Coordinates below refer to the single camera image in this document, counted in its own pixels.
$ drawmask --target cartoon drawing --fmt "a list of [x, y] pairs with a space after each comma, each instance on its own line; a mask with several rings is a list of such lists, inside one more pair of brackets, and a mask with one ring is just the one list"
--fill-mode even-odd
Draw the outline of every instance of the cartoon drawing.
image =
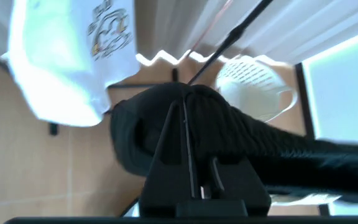
[[[132, 34], [126, 32], [128, 25], [129, 16], [125, 9], [118, 9], [108, 13], [99, 21], [91, 49], [95, 60], [100, 57], [108, 57], [115, 50], [122, 49], [131, 42]], [[89, 25], [89, 34], [95, 30], [95, 27], [95, 22]]]

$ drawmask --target black fabric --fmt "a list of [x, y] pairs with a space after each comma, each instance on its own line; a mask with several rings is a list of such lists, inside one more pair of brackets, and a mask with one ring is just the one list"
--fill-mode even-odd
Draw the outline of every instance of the black fabric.
[[247, 156], [270, 192], [358, 196], [358, 146], [307, 139], [257, 121], [206, 86], [166, 83], [115, 106], [111, 133], [120, 163], [147, 175], [170, 103], [185, 97], [197, 161]]

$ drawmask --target brown floor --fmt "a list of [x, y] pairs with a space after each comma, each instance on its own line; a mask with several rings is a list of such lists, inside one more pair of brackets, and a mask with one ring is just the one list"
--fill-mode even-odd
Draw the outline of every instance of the brown floor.
[[[178, 65], [180, 80], [191, 78], [201, 65]], [[200, 83], [212, 84], [221, 64], [214, 64]], [[170, 80], [172, 65], [160, 60], [126, 82]], [[295, 86], [292, 72], [282, 72]], [[143, 89], [110, 90], [113, 104]], [[304, 134], [300, 105], [271, 122]], [[136, 198], [144, 183], [124, 171], [112, 152], [109, 118], [92, 128], [60, 126], [48, 135], [48, 124], [28, 109], [11, 77], [0, 69], [0, 223], [16, 216], [116, 216]], [[271, 214], [317, 215], [316, 207], [274, 207]]]

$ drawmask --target printed graphic on bag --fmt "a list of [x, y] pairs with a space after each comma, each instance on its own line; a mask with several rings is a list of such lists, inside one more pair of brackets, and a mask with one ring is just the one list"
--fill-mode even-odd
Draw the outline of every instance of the printed graphic on bag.
[[113, 10], [112, 0], [104, 0], [93, 9], [88, 35], [93, 35], [91, 53], [95, 60], [109, 57], [133, 40], [127, 31], [129, 16], [125, 9]]

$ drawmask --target white cloth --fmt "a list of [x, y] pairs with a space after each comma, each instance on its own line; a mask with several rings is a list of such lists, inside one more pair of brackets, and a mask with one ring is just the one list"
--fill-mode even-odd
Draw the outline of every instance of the white cloth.
[[98, 124], [107, 86], [139, 71], [134, 22], [131, 0], [16, 0], [9, 66], [36, 117]]

